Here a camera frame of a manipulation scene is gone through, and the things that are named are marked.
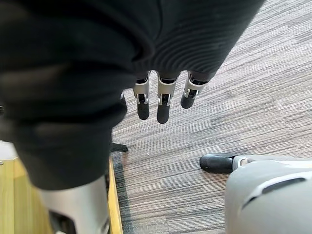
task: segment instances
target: ribbed black fabric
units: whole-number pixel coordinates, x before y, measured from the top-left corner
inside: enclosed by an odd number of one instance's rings
[[[99,178],[134,73],[214,73],[262,0],[0,3],[1,139],[46,190]]]

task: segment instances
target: black fabric sleeve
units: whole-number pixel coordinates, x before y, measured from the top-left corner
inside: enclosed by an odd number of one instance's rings
[[[131,62],[153,51],[160,30],[153,3],[136,1],[123,14],[118,2],[0,4],[1,139],[14,143],[38,188],[73,188],[104,173],[111,130],[126,113],[120,94],[136,80]]]

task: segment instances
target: wooden panel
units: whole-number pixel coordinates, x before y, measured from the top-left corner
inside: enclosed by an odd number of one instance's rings
[[[122,225],[121,225],[121,218],[120,218],[120,211],[119,211],[119,204],[118,204],[114,168],[113,168],[113,163],[111,160],[109,161],[109,171],[110,171],[109,173],[110,185],[109,185],[109,192],[108,192],[108,202],[109,202],[109,212],[111,216],[111,225],[112,225],[111,233],[122,234]]]
[[[14,160],[15,234],[52,234],[48,215],[19,160]]]
[[[122,234],[118,197],[110,161],[111,233]],[[48,215],[17,158],[0,166],[0,234],[52,234]]]
[[[13,161],[0,165],[0,234],[14,234],[14,170]]]

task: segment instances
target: robotic hand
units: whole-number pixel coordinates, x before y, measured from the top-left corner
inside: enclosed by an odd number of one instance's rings
[[[55,233],[107,234],[111,131],[134,87],[148,117],[158,72],[165,123],[178,74],[183,108],[214,76],[263,0],[12,0],[0,3],[1,139],[14,146]]]
[[[136,84],[133,92],[137,102],[137,114],[141,120],[146,120],[149,116],[149,74],[143,72],[136,75]],[[158,110],[157,121],[164,124],[169,119],[171,100],[174,96],[176,81],[180,72],[158,72]],[[205,74],[196,71],[188,71],[184,92],[181,98],[181,106],[189,109],[195,98],[203,90],[204,86],[211,80],[214,74]]]

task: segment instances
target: robot leg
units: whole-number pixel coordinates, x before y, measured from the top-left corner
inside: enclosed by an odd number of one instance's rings
[[[109,234],[105,178],[59,191],[39,190],[55,234]]]
[[[234,157],[225,192],[227,234],[309,234],[312,159]]]

